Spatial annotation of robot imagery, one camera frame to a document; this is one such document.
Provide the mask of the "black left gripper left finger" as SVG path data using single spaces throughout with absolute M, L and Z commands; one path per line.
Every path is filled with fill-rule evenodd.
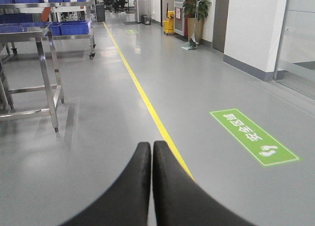
M 146 226 L 151 192 L 151 147 L 137 144 L 115 182 L 63 226 Z

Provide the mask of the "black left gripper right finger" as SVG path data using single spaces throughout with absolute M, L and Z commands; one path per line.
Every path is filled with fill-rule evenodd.
M 252 225 L 195 183 L 165 141 L 154 142 L 153 197 L 159 226 Z

